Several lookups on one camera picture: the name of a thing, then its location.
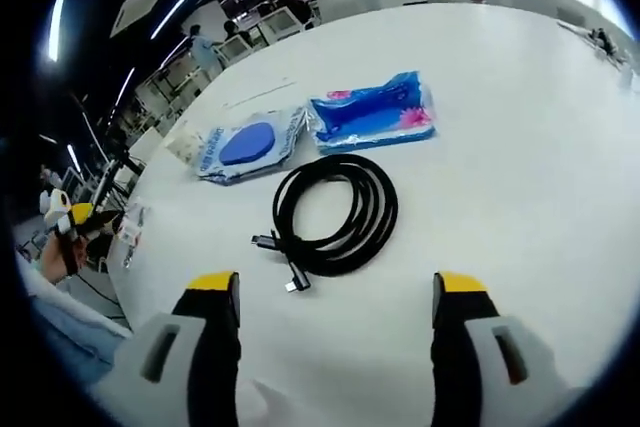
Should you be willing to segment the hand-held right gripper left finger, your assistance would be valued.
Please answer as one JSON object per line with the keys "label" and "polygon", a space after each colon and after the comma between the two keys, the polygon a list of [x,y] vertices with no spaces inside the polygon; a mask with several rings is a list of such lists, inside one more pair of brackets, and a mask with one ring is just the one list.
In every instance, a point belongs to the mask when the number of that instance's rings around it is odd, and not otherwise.
{"label": "hand-held right gripper left finger", "polygon": [[236,426],[239,275],[193,280],[117,349],[94,395],[120,426]]}

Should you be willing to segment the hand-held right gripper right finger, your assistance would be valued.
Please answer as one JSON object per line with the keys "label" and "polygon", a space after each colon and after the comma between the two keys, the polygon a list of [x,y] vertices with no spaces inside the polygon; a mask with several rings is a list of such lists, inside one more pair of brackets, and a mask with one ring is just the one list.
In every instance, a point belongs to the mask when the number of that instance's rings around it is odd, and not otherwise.
{"label": "hand-held right gripper right finger", "polygon": [[435,426],[546,426],[575,400],[551,348],[476,278],[433,278]]}

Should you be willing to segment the person's left hand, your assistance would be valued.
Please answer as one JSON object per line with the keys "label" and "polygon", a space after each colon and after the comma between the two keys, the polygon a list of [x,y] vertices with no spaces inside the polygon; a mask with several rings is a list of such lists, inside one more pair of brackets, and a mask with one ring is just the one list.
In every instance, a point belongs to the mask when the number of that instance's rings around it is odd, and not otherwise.
{"label": "person's left hand", "polygon": [[[79,237],[73,244],[73,254],[77,269],[80,270],[87,260],[87,239]],[[43,277],[52,284],[56,284],[69,276],[64,262],[59,239],[51,233],[40,257],[41,273]]]}

